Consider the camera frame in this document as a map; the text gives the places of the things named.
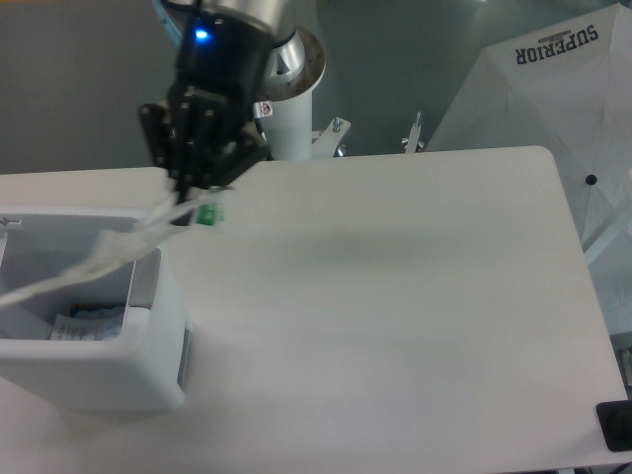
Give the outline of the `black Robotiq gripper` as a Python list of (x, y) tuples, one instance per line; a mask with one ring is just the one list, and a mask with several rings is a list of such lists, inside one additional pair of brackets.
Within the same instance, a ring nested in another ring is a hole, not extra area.
[(139, 107), (141, 130), (169, 191), (179, 191), (174, 145), (189, 143), (195, 143), (190, 186), (226, 188), (270, 154), (256, 130), (243, 128), (252, 120), (273, 49), (273, 24), (251, 12), (178, 12), (175, 17), (180, 34), (175, 81), (168, 104)]

